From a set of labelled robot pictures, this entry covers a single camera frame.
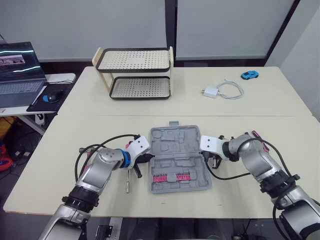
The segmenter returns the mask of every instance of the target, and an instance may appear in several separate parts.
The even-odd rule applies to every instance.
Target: white charger
[[[219,88],[223,85],[230,84],[235,86],[239,90],[239,95],[237,96],[227,96],[224,93],[222,93]],[[211,87],[211,86],[206,86],[204,90],[201,90],[201,93],[203,96],[215,99],[217,95],[220,95],[221,97],[225,99],[240,99],[244,96],[245,91],[242,89],[241,86],[239,86],[237,83],[234,81],[228,81],[227,79],[224,80],[224,82],[218,84],[216,87]]]
[[[204,90],[201,90],[203,96],[215,99],[218,95],[218,88],[207,86]]]

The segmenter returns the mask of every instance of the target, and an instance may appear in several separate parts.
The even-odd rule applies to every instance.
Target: white wall
[[[98,47],[166,47],[164,0],[0,0],[0,34],[41,61],[90,61]]]
[[[177,60],[264,58],[294,0],[178,0]]]
[[[320,120],[320,2],[303,0],[266,66],[280,67],[312,114]]]

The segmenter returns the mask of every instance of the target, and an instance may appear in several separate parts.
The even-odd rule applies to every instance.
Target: table leg
[[[27,116],[17,116],[19,119],[21,119],[24,123],[26,123],[28,126],[30,126],[31,128],[33,128],[35,131],[37,131],[41,136],[43,136],[45,134],[45,129],[43,129],[41,126],[39,126],[38,124],[36,124],[35,121],[31,120],[29,117]]]

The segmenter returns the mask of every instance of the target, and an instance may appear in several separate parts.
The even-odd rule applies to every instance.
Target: black-framed perforated tray
[[[170,49],[107,48],[95,68],[100,73],[165,73],[170,69]]]
[[[113,81],[109,96],[115,100],[150,100],[170,97],[167,76],[120,76]]]

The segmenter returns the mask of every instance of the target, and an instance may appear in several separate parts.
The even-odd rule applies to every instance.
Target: tabletop
[[[141,134],[165,127],[169,121],[197,125],[202,135],[226,138],[256,130],[282,154],[297,184],[312,197],[319,197],[318,121],[312,116],[79,116],[57,115],[26,165],[8,197],[4,210],[30,214],[53,214],[75,184],[74,165],[79,148],[101,143],[121,134]],[[124,148],[131,138],[116,139],[110,148]],[[100,196],[93,216],[271,218],[273,204],[251,176],[233,180],[212,178],[212,188],[202,191],[152,194],[148,189],[148,164],[140,164],[142,178],[133,173],[126,194],[126,171],[114,171]],[[221,163],[220,177],[246,173],[241,163]]]
[[[74,73],[46,74],[45,78],[47,82],[53,83],[53,82],[61,82],[65,80],[73,81],[75,80],[76,75]],[[45,88],[46,87],[44,86],[41,89],[41,91],[39,92],[39,94],[36,96],[34,100],[36,100],[40,96],[40,94],[43,92]],[[27,111],[28,107],[29,106],[15,106],[15,107],[0,108],[0,117],[54,113],[54,111]]]
[[[58,114],[110,116],[311,116],[278,67],[254,67],[259,77],[243,80],[248,67],[175,67],[173,92],[165,100],[113,100],[94,67],[86,67]],[[205,97],[201,90],[224,79],[238,83],[243,98]],[[221,89],[238,95],[234,86]]]

